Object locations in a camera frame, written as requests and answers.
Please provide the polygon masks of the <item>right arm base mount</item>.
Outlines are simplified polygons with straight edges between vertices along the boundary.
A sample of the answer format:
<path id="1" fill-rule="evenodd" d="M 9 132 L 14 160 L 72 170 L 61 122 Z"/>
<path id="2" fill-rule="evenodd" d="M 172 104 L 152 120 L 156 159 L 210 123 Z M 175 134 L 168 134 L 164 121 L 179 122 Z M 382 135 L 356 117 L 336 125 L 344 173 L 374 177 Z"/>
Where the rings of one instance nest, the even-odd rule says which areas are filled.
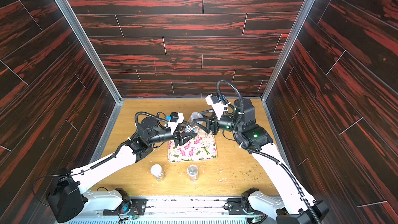
<path id="1" fill-rule="evenodd" d="M 255 211 L 248 206 L 248 203 L 243 203 L 241 198 L 227 198 L 227 202 L 223 208 L 228 211 L 230 215 L 265 215 L 263 212 Z"/>

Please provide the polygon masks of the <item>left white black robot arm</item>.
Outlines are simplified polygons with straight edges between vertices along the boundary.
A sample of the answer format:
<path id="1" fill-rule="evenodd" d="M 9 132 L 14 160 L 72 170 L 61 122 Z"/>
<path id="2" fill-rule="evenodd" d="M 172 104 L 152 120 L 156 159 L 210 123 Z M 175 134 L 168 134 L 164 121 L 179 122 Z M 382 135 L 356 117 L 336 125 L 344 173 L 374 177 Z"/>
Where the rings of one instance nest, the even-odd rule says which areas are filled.
<path id="1" fill-rule="evenodd" d="M 121 143 L 113 153 L 86 166 L 58 170 L 52 176 L 45 198 L 59 223 L 66 223 L 80 214 L 89 205 L 85 193 L 96 183 L 113 173 L 133 165 L 154 149 L 154 144 L 174 141 L 176 147 L 184 145 L 197 136 L 195 132 L 185 132 L 186 122 L 165 119 L 164 127 L 159 125 L 161 118 L 145 113 L 142 121 L 137 121 L 135 133 Z"/>

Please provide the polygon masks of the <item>clear plastic candy jar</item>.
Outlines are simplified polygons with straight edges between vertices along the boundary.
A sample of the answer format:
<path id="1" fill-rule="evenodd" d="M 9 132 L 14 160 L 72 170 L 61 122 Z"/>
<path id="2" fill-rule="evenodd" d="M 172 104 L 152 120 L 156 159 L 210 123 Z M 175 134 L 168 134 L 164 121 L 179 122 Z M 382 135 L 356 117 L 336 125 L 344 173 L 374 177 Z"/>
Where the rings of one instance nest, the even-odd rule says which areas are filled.
<path id="1" fill-rule="evenodd" d="M 188 124 L 191 127 L 191 133 L 199 133 L 199 132 L 204 132 L 202 129 L 200 129 L 194 122 L 195 119 L 199 119 L 199 118 L 203 118 L 204 116 L 202 116 L 201 114 L 194 112 L 191 114 L 191 117 L 188 121 Z"/>

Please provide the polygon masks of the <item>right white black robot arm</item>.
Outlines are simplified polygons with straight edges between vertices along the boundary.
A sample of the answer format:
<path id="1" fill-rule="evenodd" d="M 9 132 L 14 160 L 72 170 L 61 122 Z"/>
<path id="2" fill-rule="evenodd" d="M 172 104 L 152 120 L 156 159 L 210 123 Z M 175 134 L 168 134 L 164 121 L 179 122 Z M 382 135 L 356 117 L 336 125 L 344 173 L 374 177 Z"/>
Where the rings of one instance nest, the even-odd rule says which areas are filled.
<path id="1" fill-rule="evenodd" d="M 230 131 L 239 147 L 264 169 L 281 198 L 277 200 L 251 188 L 240 197 L 242 210 L 249 215 L 260 212 L 278 224 L 321 223 L 329 212 L 327 204 L 315 200 L 288 168 L 271 136 L 256 123 L 256 110 L 251 100 L 237 99 L 231 104 L 210 94 L 206 103 L 212 107 L 208 111 L 210 116 L 194 122 L 205 123 L 202 129 L 207 133 Z"/>

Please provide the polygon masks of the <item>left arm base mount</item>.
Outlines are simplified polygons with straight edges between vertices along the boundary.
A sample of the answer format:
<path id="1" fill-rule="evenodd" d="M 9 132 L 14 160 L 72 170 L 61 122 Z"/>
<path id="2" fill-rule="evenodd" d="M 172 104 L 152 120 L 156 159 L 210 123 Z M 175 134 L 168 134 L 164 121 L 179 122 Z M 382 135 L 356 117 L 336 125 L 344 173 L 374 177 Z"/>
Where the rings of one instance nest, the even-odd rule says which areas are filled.
<path id="1" fill-rule="evenodd" d="M 131 199 L 129 202 L 123 200 L 122 203 L 113 211 L 103 210 L 103 216 L 144 216 L 147 206 L 147 199 Z"/>

